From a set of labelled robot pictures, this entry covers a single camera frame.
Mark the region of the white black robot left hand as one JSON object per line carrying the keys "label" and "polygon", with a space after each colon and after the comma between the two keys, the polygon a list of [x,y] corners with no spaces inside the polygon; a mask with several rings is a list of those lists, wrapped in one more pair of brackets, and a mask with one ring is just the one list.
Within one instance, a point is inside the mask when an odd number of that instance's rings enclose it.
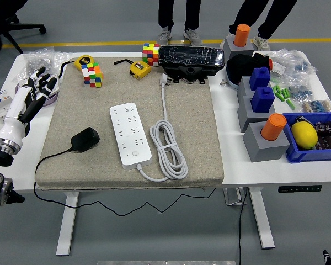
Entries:
{"label": "white black robot left hand", "polygon": [[0,129],[0,151],[17,153],[29,132],[32,119],[50,95],[57,92],[58,77],[42,67],[21,81]]}

